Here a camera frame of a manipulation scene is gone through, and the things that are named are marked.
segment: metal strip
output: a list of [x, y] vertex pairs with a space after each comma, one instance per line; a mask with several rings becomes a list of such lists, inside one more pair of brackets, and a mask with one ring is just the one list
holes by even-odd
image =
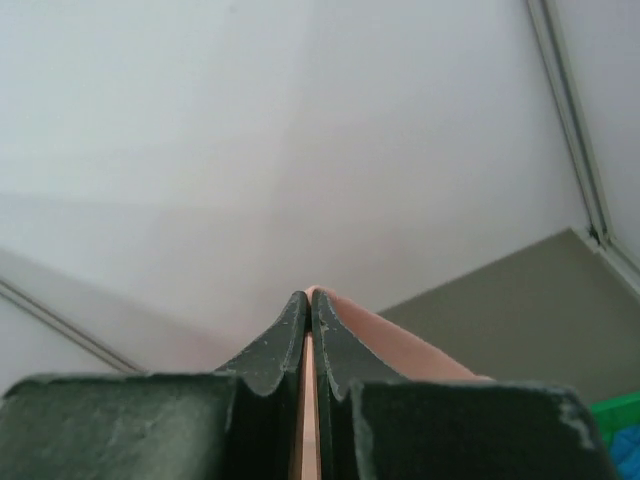
[[554, 0], [528, 0], [527, 3], [589, 215], [591, 233], [603, 248], [607, 248], [611, 240], [611, 217], [571, 71], [556, 4]]
[[83, 331], [73, 323], [63, 319], [55, 312], [37, 303], [25, 292], [0, 278], [0, 297], [10, 301], [20, 309], [34, 316], [36, 319], [53, 328], [76, 345], [95, 355], [106, 364], [123, 373], [139, 373], [145, 369], [133, 361], [119, 354], [105, 343], [99, 341], [89, 333]]

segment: green container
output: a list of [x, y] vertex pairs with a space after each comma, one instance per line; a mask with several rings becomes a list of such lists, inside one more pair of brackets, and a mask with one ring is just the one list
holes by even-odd
[[631, 425], [640, 425], [640, 392], [612, 398], [591, 406], [602, 438], [611, 446], [613, 435]]

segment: gray surface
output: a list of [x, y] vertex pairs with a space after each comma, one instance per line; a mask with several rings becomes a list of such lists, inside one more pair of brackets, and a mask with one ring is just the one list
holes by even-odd
[[500, 380], [640, 390], [640, 303], [571, 231], [382, 313]]

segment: white wall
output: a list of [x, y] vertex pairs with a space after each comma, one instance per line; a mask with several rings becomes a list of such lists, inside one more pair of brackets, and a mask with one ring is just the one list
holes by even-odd
[[111, 373], [107, 364], [0, 298], [0, 397], [37, 373]]
[[586, 225], [524, 2], [0, 9], [0, 272], [147, 366]]
[[558, 2], [614, 234], [640, 258], [640, 3]]

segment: blue object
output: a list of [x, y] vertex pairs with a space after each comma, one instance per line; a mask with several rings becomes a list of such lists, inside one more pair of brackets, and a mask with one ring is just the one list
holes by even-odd
[[640, 425], [616, 432], [609, 453], [624, 480], [640, 480]]

